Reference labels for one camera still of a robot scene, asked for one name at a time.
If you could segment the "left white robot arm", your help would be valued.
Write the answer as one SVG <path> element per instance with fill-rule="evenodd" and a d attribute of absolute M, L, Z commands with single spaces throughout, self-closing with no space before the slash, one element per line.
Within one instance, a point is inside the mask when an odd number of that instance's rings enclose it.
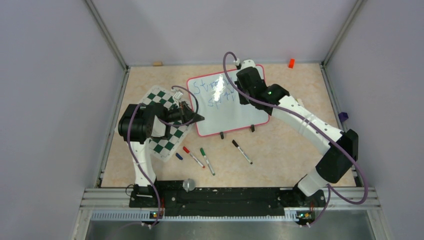
<path fill-rule="evenodd" d="M 188 126 L 203 120 L 205 117 L 192 110 L 185 101 L 169 108 L 158 102 L 129 104 L 118 122 L 117 130 L 128 144 L 133 158 L 134 184 L 154 187 L 157 177 L 149 150 L 151 140 L 166 140 L 171 127 Z"/>

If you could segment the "blue marker cap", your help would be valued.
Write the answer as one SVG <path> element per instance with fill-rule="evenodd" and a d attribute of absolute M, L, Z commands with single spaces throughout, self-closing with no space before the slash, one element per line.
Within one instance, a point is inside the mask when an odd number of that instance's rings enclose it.
<path fill-rule="evenodd" d="M 176 153 L 175 156 L 181 161 L 184 159 L 179 153 Z"/>

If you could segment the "pink framed whiteboard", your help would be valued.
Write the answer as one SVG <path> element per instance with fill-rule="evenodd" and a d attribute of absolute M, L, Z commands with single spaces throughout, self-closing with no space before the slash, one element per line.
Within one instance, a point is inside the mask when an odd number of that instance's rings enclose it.
<path fill-rule="evenodd" d="M 197 133 L 201 137 L 249 128 L 252 125 L 266 124 L 270 117 L 263 110 L 251 104 L 240 104 L 239 94 L 229 83 L 223 72 L 192 77 L 186 82 L 190 103 L 196 107 L 204 120 L 196 123 Z"/>

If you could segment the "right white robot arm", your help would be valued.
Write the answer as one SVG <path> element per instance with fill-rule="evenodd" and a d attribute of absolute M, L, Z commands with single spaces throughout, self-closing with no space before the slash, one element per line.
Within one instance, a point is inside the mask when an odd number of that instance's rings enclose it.
<path fill-rule="evenodd" d="M 237 59 L 234 65 L 238 70 L 234 83 L 238 88 L 240 103 L 252 105 L 287 123 L 322 154 L 316 166 L 295 185 L 294 202 L 307 206 L 315 192 L 327 184 L 337 183 L 357 161 L 358 134 L 353 130 L 344 132 L 324 122 L 280 85 L 267 86 L 253 60 Z"/>

